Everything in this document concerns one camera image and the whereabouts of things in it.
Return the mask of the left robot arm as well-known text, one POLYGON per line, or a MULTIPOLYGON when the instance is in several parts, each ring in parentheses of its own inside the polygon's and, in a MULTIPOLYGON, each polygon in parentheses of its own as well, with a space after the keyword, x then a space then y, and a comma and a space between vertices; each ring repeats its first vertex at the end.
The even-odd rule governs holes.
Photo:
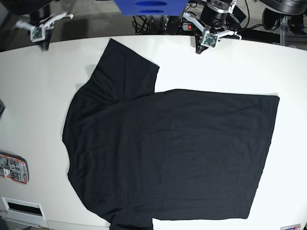
POLYGON ((186 11, 182 13, 182 18, 196 28, 194 36, 197 54, 201 54, 208 48, 215 48, 224 37, 242 39, 242 36, 238 34, 239 25, 236 22, 229 22, 235 6, 235 0, 207 0, 203 4, 199 19, 186 11))

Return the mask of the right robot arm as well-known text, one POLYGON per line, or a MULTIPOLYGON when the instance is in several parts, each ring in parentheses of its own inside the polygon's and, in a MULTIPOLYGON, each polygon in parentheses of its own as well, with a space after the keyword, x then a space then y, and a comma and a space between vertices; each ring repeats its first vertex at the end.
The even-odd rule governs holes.
POLYGON ((2 0, 1 4, 13 15, 28 17, 26 21, 18 20, 15 27, 28 31, 31 42, 40 46, 42 51, 47 51, 55 22, 74 18, 73 14, 66 11, 51 13, 51 2, 52 0, 2 0))

